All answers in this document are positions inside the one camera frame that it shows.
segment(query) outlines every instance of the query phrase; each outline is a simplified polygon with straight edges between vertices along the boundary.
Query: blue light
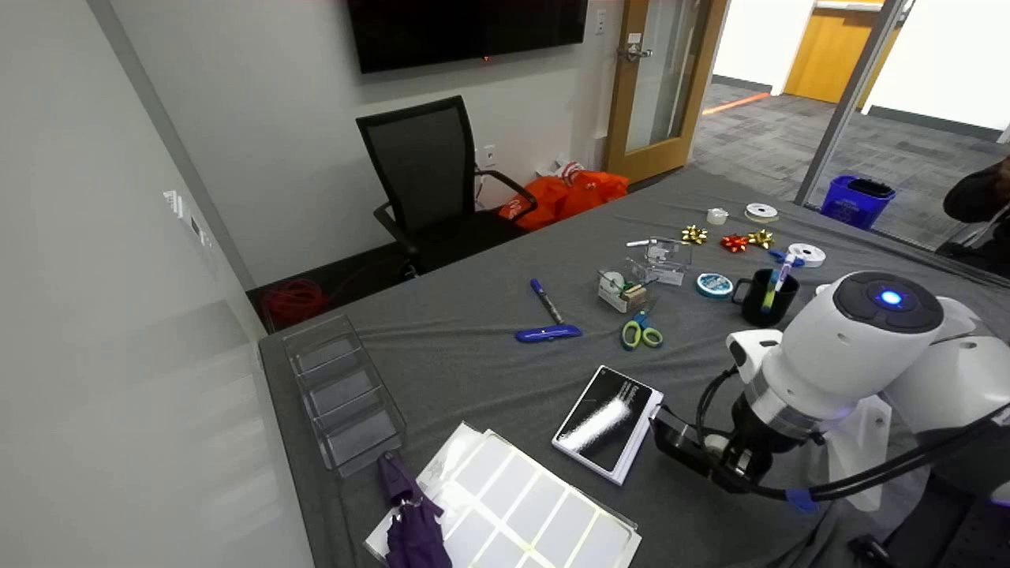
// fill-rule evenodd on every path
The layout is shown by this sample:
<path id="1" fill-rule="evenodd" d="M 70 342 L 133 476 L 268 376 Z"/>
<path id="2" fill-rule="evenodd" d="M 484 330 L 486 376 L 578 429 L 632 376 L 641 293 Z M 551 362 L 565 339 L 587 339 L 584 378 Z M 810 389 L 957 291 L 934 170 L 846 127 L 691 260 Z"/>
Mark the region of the blue light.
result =
<path id="1" fill-rule="evenodd" d="M 884 305 L 904 305 L 904 293 L 898 293 L 898 291 L 882 291 L 882 298 L 877 298 Z"/>

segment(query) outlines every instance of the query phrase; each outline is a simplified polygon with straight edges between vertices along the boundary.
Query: office chair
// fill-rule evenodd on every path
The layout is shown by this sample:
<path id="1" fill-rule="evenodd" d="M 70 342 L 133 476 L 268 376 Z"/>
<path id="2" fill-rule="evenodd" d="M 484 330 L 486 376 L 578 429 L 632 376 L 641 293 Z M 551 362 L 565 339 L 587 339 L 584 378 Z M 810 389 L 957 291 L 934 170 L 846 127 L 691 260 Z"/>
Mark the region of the office chair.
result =
<path id="1" fill-rule="evenodd" d="M 534 211 L 537 200 L 499 170 L 477 170 L 466 97 L 359 116 L 356 131 L 389 195 L 375 222 L 409 255 L 412 276 L 524 233 L 496 211 L 473 211 L 477 178 L 496 178 L 519 192 L 522 215 Z"/>

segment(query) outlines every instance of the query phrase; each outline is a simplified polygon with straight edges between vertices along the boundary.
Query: white wall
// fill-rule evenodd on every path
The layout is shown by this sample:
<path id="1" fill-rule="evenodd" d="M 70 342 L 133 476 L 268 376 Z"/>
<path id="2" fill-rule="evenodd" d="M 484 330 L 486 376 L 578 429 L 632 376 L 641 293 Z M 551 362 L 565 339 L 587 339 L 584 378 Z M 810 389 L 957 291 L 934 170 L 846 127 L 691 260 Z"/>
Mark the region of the white wall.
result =
<path id="1" fill-rule="evenodd" d="M 1006 0 L 919 0 L 867 107 L 1010 127 Z"/>
<path id="2" fill-rule="evenodd" d="M 762 82 L 780 95 L 813 9 L 816 0 L 732 0 L 715 74 Z"/>
<path id="3" fill-rule="evenodd" d="M 605 127 L 621 13 L 619 0 L 595 0 L 581 47 L 359 76 L 343 0 L 112 7 L 253 285 L 389 242 L 373 222 L 385 192 L 355 127 L 359 114 L 462 92 L 477 147 L 496 147 L 501 170 L 527 180 L 558 152 L 587 162 Z"/>
<path id="4" fill-rule="evenodd" d="M 0 82 L 0 564 L 311 568 L 253 310 L 89 7 L 7 0 Z"/>

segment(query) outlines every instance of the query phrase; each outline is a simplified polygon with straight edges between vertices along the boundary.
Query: scissors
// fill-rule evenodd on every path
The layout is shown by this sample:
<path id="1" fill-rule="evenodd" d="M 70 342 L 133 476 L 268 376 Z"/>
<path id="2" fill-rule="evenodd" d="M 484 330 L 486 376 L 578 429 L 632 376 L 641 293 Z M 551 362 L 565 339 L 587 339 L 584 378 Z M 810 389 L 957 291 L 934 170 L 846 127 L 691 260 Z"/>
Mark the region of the scissors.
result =
<path id="1" fill-rule="evenodd" d="M 621 349 L 639 350 L 641 343 L 654 350 L 664 349 L 664 332 L 654 330 L 645 310 L 621 325 Z"/>

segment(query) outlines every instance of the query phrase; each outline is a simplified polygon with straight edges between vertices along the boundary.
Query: tablet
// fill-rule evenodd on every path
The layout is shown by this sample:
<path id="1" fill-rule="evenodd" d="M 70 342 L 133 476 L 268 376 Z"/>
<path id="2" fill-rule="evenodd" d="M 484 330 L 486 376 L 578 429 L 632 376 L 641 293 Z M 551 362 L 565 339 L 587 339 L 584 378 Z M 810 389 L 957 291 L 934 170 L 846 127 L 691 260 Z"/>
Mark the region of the tablet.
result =
<path id="1" fill-rule="evenodd" d="M 660 403 L 664 393 L 611 368 L 596 368 L 553 437 L 553 444 L 621 485 Z"/>

